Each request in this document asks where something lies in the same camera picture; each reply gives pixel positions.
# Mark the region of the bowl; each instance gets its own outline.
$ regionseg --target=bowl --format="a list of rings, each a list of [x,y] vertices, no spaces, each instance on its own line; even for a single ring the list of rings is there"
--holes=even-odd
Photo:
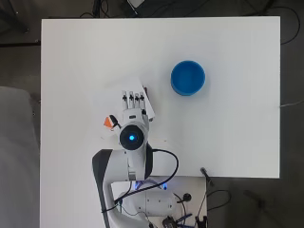
[[[182,61],[171,73],[171,86],[181,96],[191,96],[198,92],[205,83],[203,68],[194,61]]]

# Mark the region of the robot finger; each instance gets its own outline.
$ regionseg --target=robot finger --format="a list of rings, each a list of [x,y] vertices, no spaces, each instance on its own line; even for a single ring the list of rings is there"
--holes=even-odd
[[[127,107],[127,97],[126,97],[126,92],[123,91],[123,111],[125,111],[126,109],[128,109],[128,107]]]
[[[135,108],[140,108],[140,94],[135,93]]]
[[[145,101],[144,101],[143,92],[140,93],[140,108],[141,110],[145,110]]]
[[[129,108],[134,108],[134,96],[133,92],[129,92]]]

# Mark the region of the black cable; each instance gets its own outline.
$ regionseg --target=black cable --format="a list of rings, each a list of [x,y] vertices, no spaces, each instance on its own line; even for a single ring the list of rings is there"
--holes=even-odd
[[[131,191],[131,188],[132,188],[132,182],[130,182],[130,187],[129,187],[129,189],[122,195],[122,198],[124,198],[130,191]]]
[[[127,194],[131,191],[131,188],[132,188],[132,181],[130,182],[129,189],[123,194],[123,197],[124,197],[125,195],[127,195]],[[102,213],[111,211],[111,210],[113,210],[114,208],[116,208],[117,206],[118,206],[118,204],[115,203],[115,206],[111,207],[110,209],[105,209],[105,210],[103,210]]]
[[[212,208],[207,209],[208,212],[210,212],[210,211],[212,211],[212,210],[215,210],[215,209],[218,209],[218,208],[220,208],[220,207],[223,207],[223,206],[227,205],[227,204],[231,201],[232,196],[231,196],[230,191],[228,191],[228,190],[222,190],[222,189],[219,189],[219,190],[216,190],[216,191],[213,191],[213,192],[209,193],[209,194],[207,195],[207,198],[208,198],[208,197],[211,197],[213,194],[218,193],[218,192],[224,192],[224,193],[226,193],[226,194],[228,195],[228,200],[225,201],[223,204],[221,204],[221,205],[219,205],[219,206],[215,206],[215,207],[212,207]]]
[[[288,40],[286,42],[281,43],[282,46],[283,45],[287,45],[288,43],[291,43],[297,37],[298,33],[301,30],[301,20],[300,20],[300,17],[298,16],[297,12],[294,9],[291,9],[289,7],[273,7],[273,8],[270,8],[270,10],[274,10],[274,9],[286,9],[286,10],[290,10],[296,16],[296,19],[297,19],[297,31],[296,31],[295,35],[293,36],[292,39],[290,39],[290,40]]]
[[[183,203],[182,199],[179,197],[179,195],[177,195],[175,193],[173,193],[173,194],[174,194],[174,196],[176,196],[180,200],[180,203],[181,203],[182,208],[183,208],[183,215],[186,216],[187,215],[186,207],[184,206],[184,203]],[[186,218],[183,220],[183,226],[185,225],[185,223],[186,223]]]
[[[158,184],[154,184],[154,185],[149,186],[149,187],[145,187],[145,188],[139,189],[139,190],[137,190],[137,191],[130,192],[130,193],[128,193],[127,195],[125,195],[124,197],[119,197],[118,199],[115,200],[115,204],[117,204],[119,201],[121,201],[122,199],[124,199],[124,198],[126,198],[126,197],[129,197],[129,196],[132,196],[132,195],[134,195],[134,194],[137,194],[137,193],[146,191],[146,190],[148,190],[148,189],[152,189],[152,188],[159,187],[159,186],[163,185],[164,183],[169,182],[169,181],[170,181],[171,179],[173,179],[173,177],[176,175],[176,173],[178,172],[178,169],[179,169],[179,165],[180,165],[178,157],[177,157],[175,154],[173,154],[172,152],[168,151],[168,150],[163,150],[163,149],[152,149],[152,151],[153,151],[153,152],[163,152],[163,153],[167,153],[167,154],[172,155],[172,156],[176,159],[176,161],[177,161],[177,166],[176,166],[174,172],[172,173],[172,175],[171,175],[168,179],[164,180],[163,182],[160,182],[160,183],[158,183]]]
[[[91,17],[94,17],[94,15],[93,15],[92,13],[90,13],[90,12],[84,12],[84,13],[81,14],[79,17],[83,17],[83,16],[85,16],[85,15],[89,15],[89,16],[91,16]]]
[[[188,12],[187,14],[185,14],[183,17],[187,17],[190,14],[194,13],[195,11],[199,10],[200,8],[202,8],[206,3],[210,2],[211,0],[206,0],[203,3],[201,3],[198,7],[196,7],[195,9],[193,9],[192,11]]]
[[[149,217],[148,217],[148,215],[144,212],[144,211],[140,211],[140,212],[138,212],[138,213],[136,213],[136,214],[130,214],[130,213],[128,213],[125,209],[124,209],[124,207],[121,205],[121,207],[123,208],[123,210],[129,215],[129,216],[131,216],[131,217],[135,217],[135,216],[137,216],[138,214],[140,214],[140,213],[143,213],[144,215],[145,215],[145,217],[146,217],[146,219],[149,221],[149,223],[151,223],[151,221],[149,220]]]
[[[118,204],[115,204],[115,206],[113,206],[113,207],[111,207],[111,208],[109,208],[109,209],[105,209],[105,210],[103,210],[103,211],[102,211],[102,213],[105,213],[105,212],[111,211],[111,210],[115,209],[117,206],[118,206]]]

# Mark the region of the floor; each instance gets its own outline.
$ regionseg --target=floor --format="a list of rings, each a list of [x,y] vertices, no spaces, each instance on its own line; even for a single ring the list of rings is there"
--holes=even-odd
[[[109,0],[109,14],[120,15],[123,0]],[[266,0],[248,0],[260,9]],[[29,33],[10,31],[0,35],[0,43],[34,42],[40,39],[41,19],[53,17],[79,17],[92,8],[92,0],[11,0],[18,18],[29,26]],[[181,17],[192,11],[201,0],[175,1],[146,0],[139,8],[143,17]],[[170,5],[157,10],[162,5]],[[297,11],[304,19],[304,2],[277,0],[276,6]],[[190,16],[239,16],[255,11],[246,0],[211,0]],[[281,39],[289,40],[296,32],[296,18],[287,9],[272,9],[271,15],[281,16]],[[304,99],[304,30],[290,44],[281,47],[281,102],[283,104]],[[10,47],[0,50],[0,86],[23,88],[39,98],[40,47]],[[281,168],[280,180],[213,178],[214,189],[229,189],[231,203],[209,213],[209,226],[213,228],[272,228],[299,227],[304,223],[304,105],[281,110]],[[260,210],[254,200],[244,195],[245,190],[259,194],[266,201],[266,210]],[[217,195],[208,199],[208,206],[225,200]]]

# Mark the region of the black wire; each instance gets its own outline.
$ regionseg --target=black wire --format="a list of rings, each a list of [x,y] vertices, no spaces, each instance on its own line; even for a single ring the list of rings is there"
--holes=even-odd
[[[194,13],[195,11],[199,10],[200,8],[202,8],[206,3],[210,2],[211,0],[206,0],[203,3],[201,3],[198,7],[196,7],[195,9],[193,9],[192,11],[188,12],[187,14],[185,14],[183,17],[187,17],[190,14]]]
[[[300,20],[300,17],[298,16],[297,12],[294,9],[291,9],[289,7],[273,7],[273,8],[270,8],[270,10],[274,10],[274,9],[286,9],[286,10],[290,10],[296,16],[296,19],[297,19],[297,31],[296,31],[295,35],[293,36],[292,39],[290,39],[290,40],[288,40],[286,42],[281,43],[282,46],[283,45],[287,45],[288,43],[291,43],[297,37],[298,33],[301,30],[301,20]]]
[[[102,213],[111,211],[111,210],[115,209],[117,206],[118,206],[118,204],[116,204],[115,206],[113,206],[113,207],[111,207],[111,208],[109,208],[109,209],[105,209],[105,210],[102,211]]]
[[[127,195],[127,194],[131,191],[131,188],[132,188],[132,181],[130,182],[129,189],[123,194],[123,197],[124,197],[125,195]],[[114,208],[116,208],[117,206],[118,206],[118,204],[115,203],[115,206],[111,207],[110,209],[105,209],[105,210],[103,210],[102,213],[111,211],[111,210],[113,210]]]
[[[199,217],[199,215],[200,215],[201,207],[202,207],[203,203],[205,202],[206,195],[207,195],[207,189],[206,189],[206,192],[205,192],[205,194],[204,194],[204,196],[203,196],[203,199],[202,199],[201,204],[200,204],[200,207],[199,207],[198,217]]]
[[[129,186],[129,189],[122,195],[122,197],[125,197],[130,191],[131,191],[131,188],[132,188],[132,182],[130,182],[130,186]]]
[[[174,196],[176,196],[180,200],[180,203],[181,203],[182,208],[183,208],[183,215],[186,216],[187,215],[186,207],[184,206],[184,203],[183,203],[182,199],[179,197],[179,195],[177,195],[175,193],[173,193],[173,194],[174,194]]]
[[[208,212],[210,212],[210,211],[212,211],[212,210],[215,210],[215,209],[218,209],[218,208],[220,208],[220,207],[223,207],[223,206],[227,205],[227,204],[231,201],[232,196],[231,196],[230,191],[228,191],[228,190],[222,190],[222,189],[219,189],[219,190],[216,190],[216,191],[213,191],[213,192],[209,193],[209,194],[207,195],[207,198],[208,198],[208,197],[211,197],[213,194],[219,193],[219,192],[224,192],[224,193],[226,193],[226,194],[228,195],[228,200],[225,201],[223,204],[221,204],[221,205],[219,205],[219,206],[215,206],[215,207],[212,207],[212,208],[207,209]]]
[[[81,14],[79,17],[83,17],[83,16],[85,16],[85,15],[89,15],[89,16],[91,16],[91,17],[94,17],[94,15],[93,15],[92,13],[90,13],[90,12],[84,12],[84,13]]]
[[[121,201],[122,199],[124,199],[124,198],[126,198],[126,197],[129,197],[129,196],[132,196],[132,195],[134,195],[134,194],[137,194],[137,193],[146,191],[146,190],[148,190],[148,189],[152,189],[152,188],[159,187],[159,186],[163,185],[164,183],[169,182],[169,181],[170,181],[171,179],[173,179],[173,177],[176,175],[176,173],[178,172],[178,169],[179,169],[179,165],[180,165],[178,157],[177,157],[175,154],[173,154],[172,152],[168,151],[168,150],[163,150],[163,149],[152,149],[152,151],[153,151],[153,152],[163,152],[163,153],[167,153],[167,154],[172,155],[172,156],[176,159],[176,161],[177,161],[177,166],[176,166],[174,172],[172,173],[172,175],[171,175],[168,179],[164,180],[163,182],[160,182],[160,183],[158,183],[158,184],[154,184],[154,185],[149,186],[149,187],[145,187],[145,188],[139,189],[139,190],[137,190],[137,191],[130,192],[130,193],[128,193],[127,195],[125,195],[124,197],[119,197],[118,199],[115,200],[115,204],[117,204],[117,202]]]
[[[138,212],[138,213],[136,213],[136,214],[130,214],[130,213],[128,213],[125,209],[124,209],[124,207],[121,205],[121,207],[123,208],[123,210],[129,215],[129,216],[132,216],[132,217],[135,217],[135,216],[137,216],[138,214],[140,214],[140,213],[143,213],[144,215],[145,215],[145,217],[147,218],[147,220],[149,221],[149,223],[151,223],[151,221],[149,220],[149,217],[148,217],[148,215],[144,212],[144,211],[140,211],[140,212]]]
[[[207,190],[208,190],[208,188],[209,188],[209,184],[210,184],[210,183],[211,183],[210,181],[206,182],[206,191],[205,191],[205,194],[203,195],[203,199],[202,199],[201,204],[200,204],[200,207],[199,207],[199,211],[198,211],[198,215],[197,215],[198,218],[200,217],[201,207],[202,207],[203,203],[204,203],[205,200],[206,200]]]

